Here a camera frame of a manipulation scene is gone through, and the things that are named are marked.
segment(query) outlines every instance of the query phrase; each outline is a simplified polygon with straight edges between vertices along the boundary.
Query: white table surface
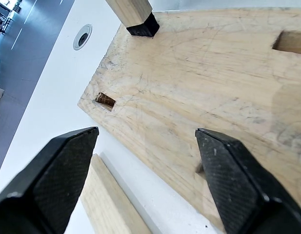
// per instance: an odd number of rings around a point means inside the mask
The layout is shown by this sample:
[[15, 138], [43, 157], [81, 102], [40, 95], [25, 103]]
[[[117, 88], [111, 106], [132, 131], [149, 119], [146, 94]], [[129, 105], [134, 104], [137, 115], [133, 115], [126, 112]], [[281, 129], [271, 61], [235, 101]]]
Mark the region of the white table surface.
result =
[[[157, 11], [259, 6], [301, 7], [301, 0], [150, 2]], [[88, 23], [93, 25], [92, 35], [81, 50], [74, 51], [74, 36]], [[75, 129], [97, 126], [77, 106], [77, 102], [119, 24], [120, 21], [105, 0], [75, 0], [1, 167], [0, 191], [51, 138]], [[114, 176], [154, 232], [201, 233], [202, 228], [209, 225], [208, 220], [101, 127], [94, 152], [103, 156], [109, 167], [113, 168]], [[66, 233], [94, 233], [80, 202], [73, 212]], [[211, 227], [204, 233], [215, 231]]]

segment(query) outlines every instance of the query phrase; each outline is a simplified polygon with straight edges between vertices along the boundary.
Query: wood grain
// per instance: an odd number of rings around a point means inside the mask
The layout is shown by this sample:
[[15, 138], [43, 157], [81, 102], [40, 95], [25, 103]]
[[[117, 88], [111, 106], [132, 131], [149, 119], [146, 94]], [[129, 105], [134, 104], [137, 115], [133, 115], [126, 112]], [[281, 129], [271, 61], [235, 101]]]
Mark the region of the wood grain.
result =
[[152, 11], [148, 0], [106, 0], [125, 27], [145, 22]]
[[[155, 16], [153, 39], [120, 27], [79, 107], [219, 228], [195, 172], [198, 127], [241, 140], [301, 205], [301, 54], [272, 49], [283, 30], [301, 32], [301, 10]], [[116, 101], [111, 112], [99, 92]]]
[[98, 155], [91, 160], [80, 197], [95, 233], [151, 233]]

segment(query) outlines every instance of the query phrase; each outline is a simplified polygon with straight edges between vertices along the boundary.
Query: black clamp jaw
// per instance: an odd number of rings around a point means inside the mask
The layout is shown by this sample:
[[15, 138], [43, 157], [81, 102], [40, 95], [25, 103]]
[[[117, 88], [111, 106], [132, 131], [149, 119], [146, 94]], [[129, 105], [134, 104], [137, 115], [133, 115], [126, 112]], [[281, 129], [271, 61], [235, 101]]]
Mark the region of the black clamp jaw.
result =
[[196, 138], [228, 234], [301, 234], [301, 208], [239, 140], [203, 128]]
[[0, 194], [0, 234], [62, 234], [87, 177], [99, 131], [52, 140]]

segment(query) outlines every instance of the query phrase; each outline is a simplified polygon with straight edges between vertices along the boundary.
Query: mortise hole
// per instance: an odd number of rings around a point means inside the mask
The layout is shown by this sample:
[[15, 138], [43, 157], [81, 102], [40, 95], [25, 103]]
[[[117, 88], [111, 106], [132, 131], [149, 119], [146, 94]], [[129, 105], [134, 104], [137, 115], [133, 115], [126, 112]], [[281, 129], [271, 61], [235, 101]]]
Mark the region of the mortise hole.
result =
[[200, 162], [199, 165], [196, 167], [196, 173], [200, 175], [202, 178], [206, 179], [202, 162]]
[[301, 54], [301, 32], [282, 31], [275, 41], [273, 49]]
[[102, 105], [107, 111], [112, 111], [116, 101], [114, 101], [111, 97], [108, 97], [106, 94], [98, 93], [95, 98], [95, 102]]

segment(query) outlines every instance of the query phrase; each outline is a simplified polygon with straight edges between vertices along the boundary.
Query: scratch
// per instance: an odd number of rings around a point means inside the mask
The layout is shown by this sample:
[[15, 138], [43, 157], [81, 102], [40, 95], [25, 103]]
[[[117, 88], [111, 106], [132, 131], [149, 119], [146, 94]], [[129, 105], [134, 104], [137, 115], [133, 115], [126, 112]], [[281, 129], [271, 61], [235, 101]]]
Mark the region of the scratch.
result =
[[142, 73], [141, 73], [141, 75], [140, 75], [140, 79], [139, 79], [139, 81], [137, 82], [137, 84], [139, 84], [139, 83], [141, 82], [141, 79], [142, 79]]
[[244, 26], [244, 24], [243, 24], [243, 22], [241, 21], [240, 18], [238, 18], [238, 23], [241, 25], [241, 27], [243, 28], [243, 30], [244, 30], [245, 32], [248, 31], [248, 30], [246, 29], [246, 27]]
[[218, 34], [223, 28], [224, 28], [224, 27], [222, 27], [221, 29], [219, 29], [219, 30], [214, 34], [214, 36], [211, 38], [211, 41], [210, 41], [210, 43], [208, 44], [208, 47], [207, 47], [207, 49], [205, 50], [205, 52], [204, 52], [204, 54], [203, 54], [203, 56], [202, 56], [203, 59], [205, 58], [207, 52], [209, 52], [209, 49], [210, 49], [210, 47], [211, 47], [211, 44], [213, 43], [214, 38], [217, 36], [217, 34]]
[[269, 17], [270, 17], [270, 9], [267, 10], [268, 14], [267, 14], [267, 24], [271, 25], [271, 23], [269, 22]]

